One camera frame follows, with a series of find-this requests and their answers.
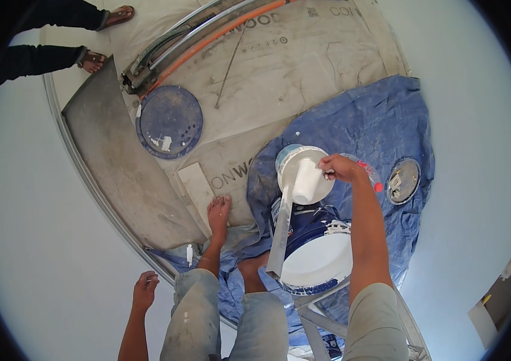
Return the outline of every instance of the white plastic cup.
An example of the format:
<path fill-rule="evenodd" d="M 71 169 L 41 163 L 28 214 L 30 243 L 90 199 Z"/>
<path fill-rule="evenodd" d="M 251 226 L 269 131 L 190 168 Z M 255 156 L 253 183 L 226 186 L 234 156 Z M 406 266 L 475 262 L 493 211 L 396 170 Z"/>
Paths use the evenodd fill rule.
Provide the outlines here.
<path fill-rule="evenodd" d="M 316 187 L 324 172 L 310 158 L 303 158 L 298 163 L 292 199 L 298 205 L 309 205 L 314 198 Z"/>

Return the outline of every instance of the bare foot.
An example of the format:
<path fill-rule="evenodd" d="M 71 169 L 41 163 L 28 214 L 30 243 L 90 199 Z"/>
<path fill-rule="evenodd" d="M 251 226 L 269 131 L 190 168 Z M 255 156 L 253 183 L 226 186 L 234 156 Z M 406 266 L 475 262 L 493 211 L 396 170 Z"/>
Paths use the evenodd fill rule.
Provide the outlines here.
<path fill-rule="evenodd" d="M 94 72 L 98 71 L 103 66 L 105 57 L 103 55 L 100 56 L 97 53 L 93 53 L 91 50 L 88 51 L 88 54 L 93 55 L 93 57 L 90 57 L 89 60 L 83 61 L 83 68 L 86 71 L 88 71 L 89 73 L 93 74 Z"/>
<path fill-rule="evenodd" d="M 267 265 L 268 258 L 269 258 L 269 251 L 267 251 L 266 253 L 263 253 L 257 257 L 244 259 L 242 262 L 239 262 L 237 264 L 237 269 L 239 269 L 239 271 L 242 274 L 249 273 L 249 272 L 257 273 L 258 269 Z"/>
<path fill-rule="evenodd" d="M 214 236 L 227 235 L 227 218 L 230 214 L 231 196 L 229 194 L 213 198 L 208 206 L 209 227 L 212 229 Z"/>
<path fill-rule="evenodd" d="M 114 25 L 118 21 L 121 21 L 123 19 L 130 17 L 131 14 L 133 13 L 133 8 L 131 8 L 128 5 L 123 5 L 121 8 L 117 8 L 117 9 L 111 11 L 111 13 L 113 13 L 113 14 L 117 14 L 119 12 L 121 12 L 120 16 L 109 17 L 109 19 L 107 19 L 107 22 L 105 23 L 105 25 L 111 26 L 111 25 Z"/>

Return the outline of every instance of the sandal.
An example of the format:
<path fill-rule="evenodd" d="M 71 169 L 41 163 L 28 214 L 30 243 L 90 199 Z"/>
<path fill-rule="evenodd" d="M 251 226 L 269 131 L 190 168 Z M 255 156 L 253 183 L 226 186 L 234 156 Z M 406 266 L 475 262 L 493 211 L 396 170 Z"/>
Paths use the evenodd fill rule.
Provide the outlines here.
<path fill-rule="evenodd" d="M 95 31 L 101 31 L 103 29 L 107 29 L 110 26 L 122 24 L 122 23 L 125 23 L 126 21 L 131 20 L 131 18 L 133 18 L 133 15 L 135 15 L 135 8 L 133 6 L 129 6 L 129 7 L 131 8 L 131 15 L 129 17 L 123 18 L 121 20 L 117 20 L 114 23 L 111 23 L 109 25 L 107 25 L 107 22 L 109 19 L 123 17 L 123 16 L 125 16 L 125 14 L 127 12 L 125 10 L 121 10 L 121 11 L 117 11 L 117 12 L 107 11 L 107 13 L 105 14 L 105 17 L 103 18 L 103 24 L 99 27 L 99 29 L 97 29 Z"/>
<path fill-rule="evenodd" d="M 83 56 L 81 57 L 81 59 L 77 62 L 77 66 L 79 68 L 83 68 L 83 65 L 86 61 L 88 62 L 91 62 L 93 63 L 95 66 L 99 66 L 97 65 L 97 63 L 101 63 L 101 65 L 99 66 L 99 69 L 103 66 L 103 63 L 105 63 L 105 61 L 107 60 L 107 57 L 103 54 L 99 54 L 99 53 L 96 53 L 94 51 L 91 51 L 89 49 L 87 49 L 85 51 L 85 54 L 83 54 Z M 95 73 L 97 72 L 99 69 L 95 69 L 93 70 L 93 72 L 90 72 L 89 70 L 85 69 L 88 73 Z"/>

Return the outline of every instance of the paint-stained jeans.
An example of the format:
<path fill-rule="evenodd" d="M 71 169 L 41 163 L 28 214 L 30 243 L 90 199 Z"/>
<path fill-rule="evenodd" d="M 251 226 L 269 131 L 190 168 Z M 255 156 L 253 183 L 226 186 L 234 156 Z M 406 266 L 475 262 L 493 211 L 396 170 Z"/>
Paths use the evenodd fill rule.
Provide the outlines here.
<path fill-rule="evenodd" d="M 208 361 L 220 355 L 217 293 L 219 280 L 208 270 L 195 269 L 175 278 L 175 306 L 160 361 Z M 288 323 L 283 304 L 269 292 L 242 297 L 243 315 L 229 361 L 285 361 Z"/>

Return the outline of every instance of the ladder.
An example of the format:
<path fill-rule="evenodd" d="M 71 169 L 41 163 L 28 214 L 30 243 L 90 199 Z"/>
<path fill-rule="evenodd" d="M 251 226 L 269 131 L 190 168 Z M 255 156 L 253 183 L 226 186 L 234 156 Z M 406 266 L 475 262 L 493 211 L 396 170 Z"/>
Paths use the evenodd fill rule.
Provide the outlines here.
<path fill-rule="evenodd" d="M 346 279 L 344 279 L 339 285 L 322 293 L 309 296 L 293 296 L 294 307 L 302 321 L 303 330 L 306 333 L 311 351 L 314 354 L 316 361 L 330 361 L 330 356 L 325 348 L 324 340 L 322 339 L 318 328 L 322 328 L 327 332 L 342 337 L 344 340 L 346 340 L 346 333 L 348 329 L 346 325 L 315 311 L 319 311 L 316 306 L 316 302 L 338 292 L 349 284 L 350 276 L 346 277 Z M 406 303 L 400 295 L 400 292 L 398 292 L 396 286 L 394 286 L 394 291 L 396 292 L 398 314 L 402 322 L 402 328 L 406 334 L 408 359 L 412 361 L 432 361 L 422 334 L 420 333 L 410 310 L 406 306 Z"/>

